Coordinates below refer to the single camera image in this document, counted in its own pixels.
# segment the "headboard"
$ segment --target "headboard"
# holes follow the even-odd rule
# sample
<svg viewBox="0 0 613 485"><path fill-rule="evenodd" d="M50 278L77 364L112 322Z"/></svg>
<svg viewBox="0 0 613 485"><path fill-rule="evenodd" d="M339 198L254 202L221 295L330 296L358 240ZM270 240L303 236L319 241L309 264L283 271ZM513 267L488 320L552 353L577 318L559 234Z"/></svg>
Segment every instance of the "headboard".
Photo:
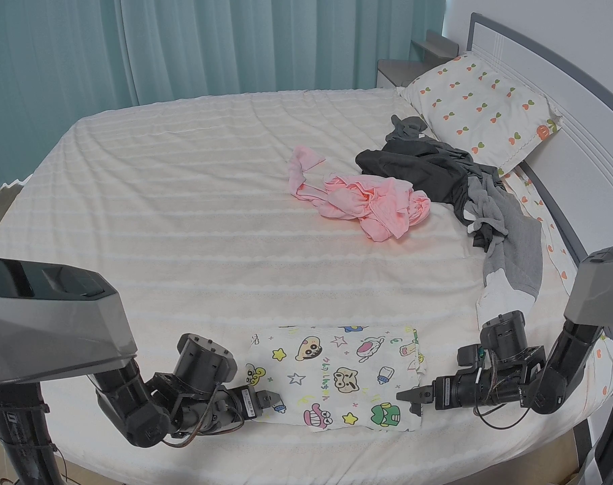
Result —
<svg viewBox="0 0 613 485"><path fill-rule="evenodd" d="M467 49L544 94L562 129L522 168L553 214L576 262L613 245L613 94L536 41L472 13Z"/></svg>

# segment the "floor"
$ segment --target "floor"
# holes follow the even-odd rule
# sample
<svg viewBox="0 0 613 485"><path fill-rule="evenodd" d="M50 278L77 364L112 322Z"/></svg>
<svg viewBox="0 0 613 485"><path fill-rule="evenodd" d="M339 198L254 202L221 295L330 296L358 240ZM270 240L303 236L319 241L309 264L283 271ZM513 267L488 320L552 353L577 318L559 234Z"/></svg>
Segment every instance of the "floor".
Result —
<svg viewBox="0 0 613 485"><path fill-rule="evenodd" d="M0 191L0 221L12 201L19 194L19 186L6 188ZM61 458L57 458L59 469L64 473ZM80 485L120 485L119 482L97 475L91 471L67 463L69 481ZM508 462L494 465L480 473L452 482L449 485L489 485L508 483L510 485L543 485L565 484L577 470L576 445L573 432L568 432L558 439ZM0 444L0 479L8 478L11 481L17 476L5 458L5 452Z"/></svg>

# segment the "nightstand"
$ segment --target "nightstand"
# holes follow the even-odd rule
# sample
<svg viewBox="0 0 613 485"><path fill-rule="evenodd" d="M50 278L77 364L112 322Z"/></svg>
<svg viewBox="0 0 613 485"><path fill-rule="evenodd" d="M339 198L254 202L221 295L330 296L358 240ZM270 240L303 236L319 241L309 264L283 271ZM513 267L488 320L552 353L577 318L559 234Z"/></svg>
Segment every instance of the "nightstand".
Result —
<svg viewBox="0 0 613 485"><path fill-rule="evenodd" d="M412 46L422 51L423 61L378 60L376 88L407 86L421 74L456 58L459 45L447 37L428 30L425 41L412 40Z"/></svg>

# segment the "yellow star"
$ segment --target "yellow star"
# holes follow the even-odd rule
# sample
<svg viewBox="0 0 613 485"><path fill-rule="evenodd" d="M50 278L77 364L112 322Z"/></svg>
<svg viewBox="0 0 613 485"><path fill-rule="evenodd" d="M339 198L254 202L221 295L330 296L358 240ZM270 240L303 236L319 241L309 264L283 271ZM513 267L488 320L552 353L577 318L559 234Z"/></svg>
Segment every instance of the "yellow star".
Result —
<svg viewBox="0 0 613 485"><path fill-rule="evenodd" d="M354 414L351 412L347 413L346 415L343 415L343 421L345 424L354 425L356 423L356 420L358 420L358 417L354 416Z"/></svg>
<svg viewBox="0 0 613 485"><path fill-rule="evenodd" d="M284 358L286 358L286 352L284 351L284 349L278 349L276 351L273 351L273 359L274 360L281 361Z"/></svg>

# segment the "bed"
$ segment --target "bed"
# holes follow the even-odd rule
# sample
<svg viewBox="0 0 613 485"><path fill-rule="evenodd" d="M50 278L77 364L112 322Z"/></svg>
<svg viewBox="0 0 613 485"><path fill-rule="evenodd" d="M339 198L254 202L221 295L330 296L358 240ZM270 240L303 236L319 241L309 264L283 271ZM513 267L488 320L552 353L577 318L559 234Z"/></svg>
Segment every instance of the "bed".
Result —
<svg viewBox="0 0 613 485"><path fill-rule="evenodd" d="M613 103L537 47L472 17L468 48L543 92L568 118L514 178L524 182L532 174L533 188L553 198L548 214L577 260L613 244ZM295 145L326 156L328 171L357 173L354 157L380 149L392 114L414 113L396 90L375 89L210 96L84 118L6 213L0 257L100 272L120 292L145 379L174 367L184 332L218 340L239 358L255 327L406 321L415 321L420 333L424 381L454 374L456 349L479 338L474 304L483 288L484 253L472 247L452 209L432 204L416 229L376 243L354 222L324 219L286 189ZM580 164L580 175L553 170L565 157L570 166ZM583 174L591 179L584 182ZM598 196L585 196L592 199L587 217L575 189ZM610 220L593 221L597 216ZM569 294L556 263L546 249L543 254L527 336L549 348ZM248 423L184 450L130 446L97 407L85 378L42 387L52 410L50 432L65 456L118 481L432 485L536 448L593 413L611 395L601 393L610 378L601 368L613 363L613 353L603 350L598 359L607 367L593 356L557 413L529 414L508 431L489 429L469 409L426 409L417 432L316 433ZM520 414L510 405L492 418L505 425Z"/></svg>

